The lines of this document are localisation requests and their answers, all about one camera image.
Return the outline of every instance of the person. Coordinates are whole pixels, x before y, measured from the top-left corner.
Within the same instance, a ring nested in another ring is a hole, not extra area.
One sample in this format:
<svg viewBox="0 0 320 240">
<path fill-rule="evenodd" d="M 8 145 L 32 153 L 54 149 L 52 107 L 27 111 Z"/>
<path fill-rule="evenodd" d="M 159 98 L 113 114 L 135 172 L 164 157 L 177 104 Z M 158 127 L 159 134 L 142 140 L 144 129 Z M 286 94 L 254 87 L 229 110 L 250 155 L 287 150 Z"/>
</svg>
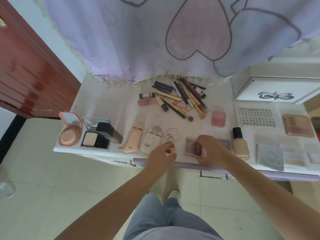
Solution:
<svg viewBox="0 0 320 240">
<path fill-rule="evenodd" d="M 196 142 L 207 151 L 206 157 L 198 158 L 198 162 L 224 168 L 233 175 L 286 240 L 320 239 L 318 212 L 233 155 L 214 137 L 201 135 Z M 124 240 L 221 240 L 211 226 L 181 208 L 177 191 L 163 205 L 157 196 L 147 194 L 176 159 L 176 154 L 166 157 L 170 147 L 172 143 L 168 142 L 154 149 L 138 175 L 86 211 L 56 240 L 111 240 L 135 209 Z"/>
</svg>

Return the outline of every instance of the hand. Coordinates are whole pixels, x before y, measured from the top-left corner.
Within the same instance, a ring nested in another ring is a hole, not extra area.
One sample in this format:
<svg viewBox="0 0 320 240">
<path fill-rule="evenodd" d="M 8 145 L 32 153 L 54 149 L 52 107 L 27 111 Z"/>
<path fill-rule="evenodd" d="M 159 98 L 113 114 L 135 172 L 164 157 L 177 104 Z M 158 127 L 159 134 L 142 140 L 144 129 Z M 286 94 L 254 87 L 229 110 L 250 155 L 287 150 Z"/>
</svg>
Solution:
<svg viewBox="0 0 320 240">
<path fill-rule="evenodd" d="M 171 148 L 173 147 L 174 144 L 168 141 L 154 149 L 148 157 L 144 170 L 159 179 L 171 168 L 174 160 L 176 160 L 176 153 L 171 154 L 169 157 L 166 156 L 166 153 L 171 153 Z"/>
<path fill-rule="evenodd" d="M 206 157 L 198 157 L 197 161 L 203 165 L 210 165 L 215 167 L 224 167 L 225 159 L 233 157 L 233 154 L 225 146 L 213 136 L 201 135 L 195 140 L 195 143 L 201 144 L 206 152 Z"/>
</svg>

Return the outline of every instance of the person's left hand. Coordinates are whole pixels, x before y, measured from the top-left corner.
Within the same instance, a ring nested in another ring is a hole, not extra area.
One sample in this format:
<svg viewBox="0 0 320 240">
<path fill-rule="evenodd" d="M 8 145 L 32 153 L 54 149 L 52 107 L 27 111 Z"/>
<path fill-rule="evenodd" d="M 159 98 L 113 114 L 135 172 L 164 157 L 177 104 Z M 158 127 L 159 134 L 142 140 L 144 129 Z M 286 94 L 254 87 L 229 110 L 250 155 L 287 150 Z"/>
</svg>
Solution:
<svg viewBox="0 0 320 240">
<path fill-rule="evenodd" d="M 144 170 L 159 179 L 171 168 L 172 164 L 176 160 L 176 153 L 171 154 L 169 157 L 166 156 L 166 153 L 171 153 L 170 149 L 173 147 L 174 144 L 168 141 L 154 149 L 148 157 Z"/>
</svg>

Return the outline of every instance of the forearm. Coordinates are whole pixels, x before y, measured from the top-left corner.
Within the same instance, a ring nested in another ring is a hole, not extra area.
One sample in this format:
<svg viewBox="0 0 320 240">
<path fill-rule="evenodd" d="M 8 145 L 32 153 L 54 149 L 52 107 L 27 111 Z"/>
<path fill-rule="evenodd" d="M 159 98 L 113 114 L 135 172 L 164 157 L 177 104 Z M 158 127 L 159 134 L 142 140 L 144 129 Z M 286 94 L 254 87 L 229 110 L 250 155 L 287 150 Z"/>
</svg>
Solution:
<svg viewBox="0 0 320 240">
<path fill-rule="evenodd" d="M 156 180 L 143 170 L 85 212 L 55 240 L 112 240 Z"/>
<path fill-rule="evenodd" d="M 286 240 L 320 239 L 319 213 L 234 155 L 226 157 L 224 167 L 249 192 Z"/>
</svg>

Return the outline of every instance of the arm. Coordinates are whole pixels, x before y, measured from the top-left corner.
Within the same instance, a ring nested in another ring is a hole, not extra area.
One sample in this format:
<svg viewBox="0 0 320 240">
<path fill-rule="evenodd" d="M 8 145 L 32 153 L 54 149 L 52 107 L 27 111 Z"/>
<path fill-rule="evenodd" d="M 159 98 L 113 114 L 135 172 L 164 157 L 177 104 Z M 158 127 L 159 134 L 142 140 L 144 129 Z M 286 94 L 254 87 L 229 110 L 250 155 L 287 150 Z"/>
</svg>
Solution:
<svg viewBox="0 0 320 240">
<path fill-rule="evenodd" d="M 207 151 L 200 164 L 219 166 L 232 174 L 270 218 L 286 240 L 320 239 L 320 214 L 233 155 L 212 136 L 197 138 Z"/>
<path fill-rule="evenodd" d="M 166 142 L 154 149 L 142 172 L 85 212 L 55 240 L 112 240 L 151 186 L 172 166 L 177 155 L 165 155 L 172 145 Z"/>
</svg>

